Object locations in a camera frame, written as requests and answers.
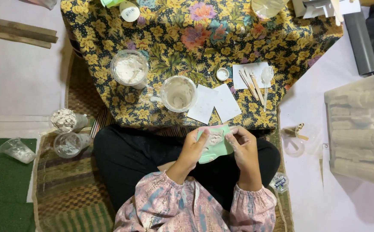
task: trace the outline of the floral tablecloth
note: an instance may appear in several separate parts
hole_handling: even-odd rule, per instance
[[[343,33],[334,17],[294,17],[289,2],[273,18],[260,20],[249,0],[137,0],[141,15],[129,23],[119,8],[99,0],[62,0],[61,11],[79,43],[94,84],[119,124],[139,127],[197,127],[204,124],[173,113],[160,102],[164,80],[184,75],[210,88],[215,72],[233,64],[267,61],[275,75],[263,112],[248,90],[234,90],[242,114],[228,121],[249,129],[275,128],[276,107],[284,94]],[[148,58],[148,86],[136,90],[118,84],[110,61],[118,50],[136,49]],[[209,125],[221,124],[215,110]]]

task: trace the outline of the plastic storage box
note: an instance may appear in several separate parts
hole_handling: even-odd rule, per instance
[[[374,75],[324,93],[330,169],[374,183]]]

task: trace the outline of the plastic spoon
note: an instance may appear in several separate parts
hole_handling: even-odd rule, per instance
[[[267,96],[268,96],[268,83],[271,82],[274,76],[274,70],[271,66],[267,66],[262,72],[262,82],[264,84],[264,112],[266,112]]]

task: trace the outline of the green carpet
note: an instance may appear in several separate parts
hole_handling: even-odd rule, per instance
[[[8,139],[0,139],[0,145]],[[35,139],[21,139],[35,151]],[[21,163],[0,154],[0,231],[33,232],[34,208],[26,203],[33,162]]]

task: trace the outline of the person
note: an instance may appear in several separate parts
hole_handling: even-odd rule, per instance
[[[117,212],[115,231],[272,231],[277,201],[265,187],[280,153],[241,126],[230,130],[234,152],[205,164],[197,162],[208,129],[198,140],[198,129],[188,133],[184,144],[118,125],[100,130],[94,155]]]

